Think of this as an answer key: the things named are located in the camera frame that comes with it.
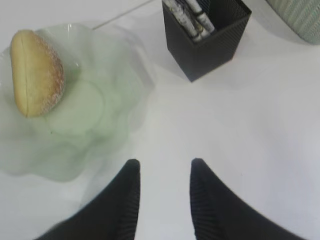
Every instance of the black pen holder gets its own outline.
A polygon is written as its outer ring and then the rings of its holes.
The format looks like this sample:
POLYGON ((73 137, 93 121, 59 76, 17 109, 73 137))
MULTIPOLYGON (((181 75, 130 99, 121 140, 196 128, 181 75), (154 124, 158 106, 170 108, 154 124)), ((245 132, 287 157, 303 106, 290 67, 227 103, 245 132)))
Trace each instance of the black pen holder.
POLYGON ((191 82, 233 58, 252 13, 241 0, 198 3, 215 27, 209 37, 198 43, 162 3, 167 48, 191 82))

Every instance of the wavy glass bowl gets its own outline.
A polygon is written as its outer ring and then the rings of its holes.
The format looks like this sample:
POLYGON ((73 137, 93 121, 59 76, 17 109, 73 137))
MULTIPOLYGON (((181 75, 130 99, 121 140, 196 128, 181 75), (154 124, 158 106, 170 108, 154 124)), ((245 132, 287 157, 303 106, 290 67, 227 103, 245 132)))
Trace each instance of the wavy glass bowl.
POLYGON ((129 116, 143 99, 144 84, 130 47, 112 34, 80 24, 37 33, 62 60, 65 92, 47 115, 23 117, 14 101, 9 49, 0 54, 0 168, 68 181, 126 141, 129 116))

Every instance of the green ceramic object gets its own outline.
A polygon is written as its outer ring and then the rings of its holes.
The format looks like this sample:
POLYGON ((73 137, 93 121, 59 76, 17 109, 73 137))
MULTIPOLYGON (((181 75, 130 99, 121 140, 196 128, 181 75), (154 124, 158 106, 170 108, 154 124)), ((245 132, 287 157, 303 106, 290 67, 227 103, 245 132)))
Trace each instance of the green ceramic object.
POLYGON ((302 39, 320 44, 320 0, 266 0, 302 39))

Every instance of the sugar-dusted bun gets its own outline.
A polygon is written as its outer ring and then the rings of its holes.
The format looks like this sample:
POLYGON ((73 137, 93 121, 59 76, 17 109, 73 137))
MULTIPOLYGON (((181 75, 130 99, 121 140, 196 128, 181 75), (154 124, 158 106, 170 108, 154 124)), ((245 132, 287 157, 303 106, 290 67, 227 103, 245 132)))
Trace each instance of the sugar-dusted bun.
POLYGON ((19 111, 26 117, 46 114, 58 103, 65 86, 57 52, 33 31, 20 30, 12 38, 10 56, 19 111))

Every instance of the bread roll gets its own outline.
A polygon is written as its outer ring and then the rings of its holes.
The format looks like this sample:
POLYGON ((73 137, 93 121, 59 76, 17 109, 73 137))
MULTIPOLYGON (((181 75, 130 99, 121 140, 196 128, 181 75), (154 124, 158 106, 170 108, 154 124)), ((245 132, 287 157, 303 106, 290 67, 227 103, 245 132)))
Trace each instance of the bread roll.
POLYGON ((26 117, 50 111, 65 86, 64 69, 57 52, 31 30, 20 30, 10 47, 14 99, 26 117))

